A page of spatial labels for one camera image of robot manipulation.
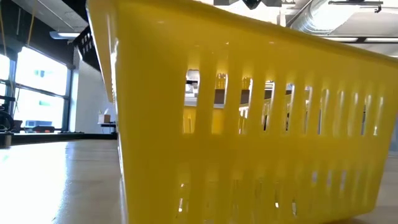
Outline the yellow slotted plastic basket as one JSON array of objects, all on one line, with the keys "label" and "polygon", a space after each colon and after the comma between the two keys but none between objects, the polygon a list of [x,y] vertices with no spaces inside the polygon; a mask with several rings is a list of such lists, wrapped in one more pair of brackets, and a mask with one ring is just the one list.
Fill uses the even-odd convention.
[{"label": "yellow slotted plastic basket", "polygon": [[[227,86],[228,75],[226,73],[219,73],[216,75],[215,88],[217,90],[224,90]],[[249,77],[242,78],[242,89],[248,90],[251,87],[252,79]]]},{"label": "yellow slotted plastic basket", "polygon": [[315,224],[374,209],[398,60],[194,0],[86,4],[108,56],[130,224]]}]

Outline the cardboard box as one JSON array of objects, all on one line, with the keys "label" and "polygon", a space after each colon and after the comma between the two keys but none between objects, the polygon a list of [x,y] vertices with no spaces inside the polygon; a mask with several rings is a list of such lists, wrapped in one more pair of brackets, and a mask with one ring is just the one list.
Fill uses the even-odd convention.
[{"label": "cardboard box", "polygon": [[111,115],[109,114],[109,109],[105,109],[104,111],[100,111],[98,114],[98,123],[110,123],[111,122]]}]

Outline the large window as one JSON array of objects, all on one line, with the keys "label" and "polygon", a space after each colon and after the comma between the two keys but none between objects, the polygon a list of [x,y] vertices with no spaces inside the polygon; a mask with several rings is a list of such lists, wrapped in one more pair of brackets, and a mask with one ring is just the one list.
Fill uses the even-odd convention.
[{"label": "large window", "polygon": [[36,50],[18,53],[0,50],[0,105],[22,130],[45,126],[55,132],[68,129],[71,70]]}]

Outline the black ceiling track fixture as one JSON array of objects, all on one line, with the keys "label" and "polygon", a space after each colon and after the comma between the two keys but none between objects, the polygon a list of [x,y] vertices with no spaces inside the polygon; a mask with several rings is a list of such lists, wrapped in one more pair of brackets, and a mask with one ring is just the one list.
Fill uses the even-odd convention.
[{"label": "black ceiling track fixture", "polygon": [[377,0],[340,0],[340,1],[328,1],[329,5],[339,5],[339,6],[376,6],[377,9],[375,13],[379,13],[382,10],[383,1]]}]

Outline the black aluminium table frame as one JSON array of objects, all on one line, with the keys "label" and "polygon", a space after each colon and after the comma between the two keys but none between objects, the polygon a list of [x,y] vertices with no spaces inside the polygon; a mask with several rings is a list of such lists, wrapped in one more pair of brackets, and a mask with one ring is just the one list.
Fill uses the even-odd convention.
[{"label": "black aluminium table frame", "polygon": [[115,140],[118,135],[113,134],[85,134],[85,133],[35,133],[14,134],[0,133],[0,148],[20,144],[36,144],[44,142],[74,141],[81,139]]}]

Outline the silver air duct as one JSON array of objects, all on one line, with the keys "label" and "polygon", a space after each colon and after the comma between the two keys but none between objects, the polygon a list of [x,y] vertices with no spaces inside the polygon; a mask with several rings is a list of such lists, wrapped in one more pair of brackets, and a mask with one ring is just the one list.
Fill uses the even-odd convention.
[{"label": "silver air duct", "polygon": [[293,30],[313,35],[328,35],[344,24],[360,6],[329,5],[328,1],[309,0],[287,23]]}]

